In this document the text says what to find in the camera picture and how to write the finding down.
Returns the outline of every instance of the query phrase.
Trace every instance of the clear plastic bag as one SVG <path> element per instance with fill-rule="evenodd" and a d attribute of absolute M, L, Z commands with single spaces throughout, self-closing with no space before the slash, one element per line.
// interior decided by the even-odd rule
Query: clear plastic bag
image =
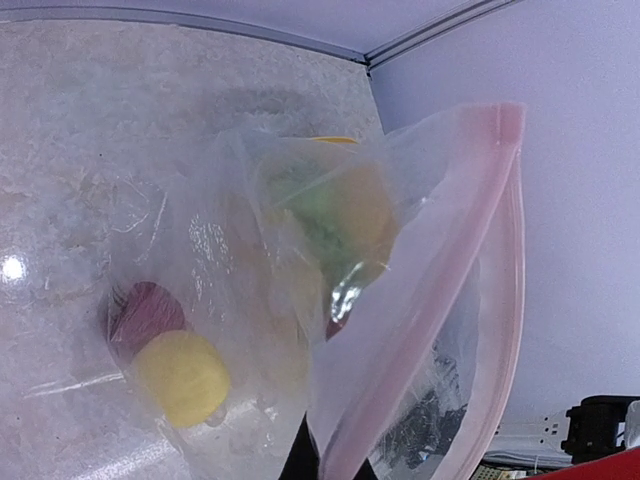
<path fill-rule="evenodd" d="M 522 126 L 495 105 L 369 146 L 231 131 L 120 182 L 107 338 L 196 472 L 283 462 L 305 409 L 322 479 L 477 459 L 522 321 Z"/>

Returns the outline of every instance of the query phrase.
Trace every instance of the black object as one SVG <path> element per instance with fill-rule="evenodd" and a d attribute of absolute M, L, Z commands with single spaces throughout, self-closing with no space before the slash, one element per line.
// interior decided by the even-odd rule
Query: black object
<path fill-rule="evenodd" d="M 579 407 L 568 410 L 569 434 L 560 447 L 571 455 L 571 463 L 590 462 L 624 450 L 624 442 L 617 445 L 618 429 L 636 400 L 640 397 L 600 395 L 585 398 Z"/>
<path fill-rule="evenodd" d="M 318 455 L 305 416 L 280 475 L 280 480 L 317 480 L 318 464 Z M 364 462 L 353 480 L 377 480 L 368 460 Z"/>

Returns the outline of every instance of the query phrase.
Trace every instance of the dark red ball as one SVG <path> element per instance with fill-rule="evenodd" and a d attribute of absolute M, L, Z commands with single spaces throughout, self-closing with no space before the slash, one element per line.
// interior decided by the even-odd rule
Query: dark red ball
<path fill-rule="evenodd" d="M 153 282 L 136 283 L 120 314 L 115 317 L 109 339 L 123 354 L 135 355 L 163 332 L 187 328 L 180 302 Z"/>

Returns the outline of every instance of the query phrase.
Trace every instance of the ziplock bag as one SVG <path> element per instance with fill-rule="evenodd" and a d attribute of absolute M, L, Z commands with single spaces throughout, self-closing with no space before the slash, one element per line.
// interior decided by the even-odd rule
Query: ziplock bag
<path fill-rule="evenodd" d="M 196 472 L 284 463 L 305 408 L 322 479 L 475 466 L 517 358 L 522 129 L 494 105 L 368 146 L 224 132 L 122 182 L 107 338 Z"/>

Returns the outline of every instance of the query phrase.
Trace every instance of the speckled countertop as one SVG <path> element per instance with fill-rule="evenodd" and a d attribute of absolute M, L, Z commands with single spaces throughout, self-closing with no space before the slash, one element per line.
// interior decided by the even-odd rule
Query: speckled countertop
<path fill-rule="evenodd" d="M 144 423 L 96 320 L 112 179 L 170 169 L 140 153 L 159 141 L 243 124 L 380 135 L 364 70 L 172 26 L 3 24 L 0 112 L 0 477 L 196 478 Z M 276 450 L 221 471 L 276 478 Z"/>

